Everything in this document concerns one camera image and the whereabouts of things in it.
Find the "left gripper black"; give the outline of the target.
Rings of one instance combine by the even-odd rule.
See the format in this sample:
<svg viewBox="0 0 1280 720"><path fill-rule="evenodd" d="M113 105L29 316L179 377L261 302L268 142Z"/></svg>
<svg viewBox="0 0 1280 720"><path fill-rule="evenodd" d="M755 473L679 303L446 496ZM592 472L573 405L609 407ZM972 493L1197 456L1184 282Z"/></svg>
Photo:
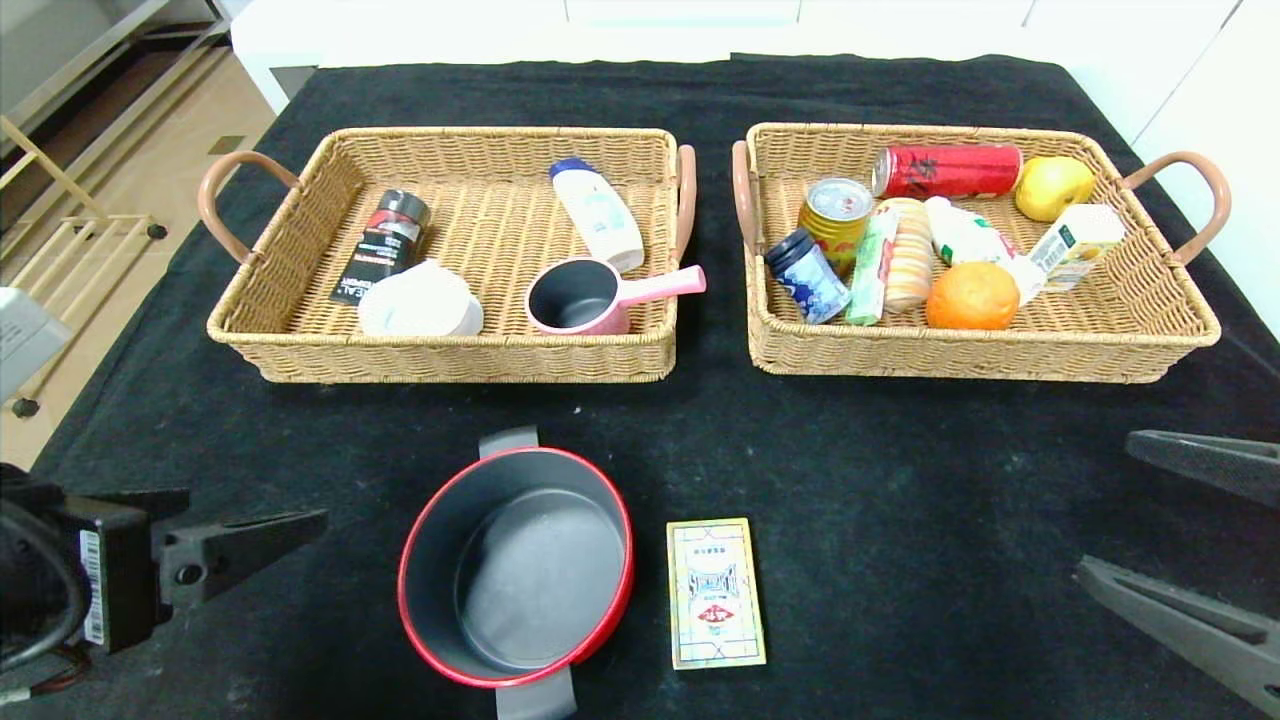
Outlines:
<svg viewBox="0 0 1280 720"><path fill-rule="evenodd" d="M3 496L3 647L14 655L64 628L102 653L150 638L159 606L202 606L317 539L328 511L312 510L163 533L157 587L152 523L183 514L188 488L91 496Z"/></svg>

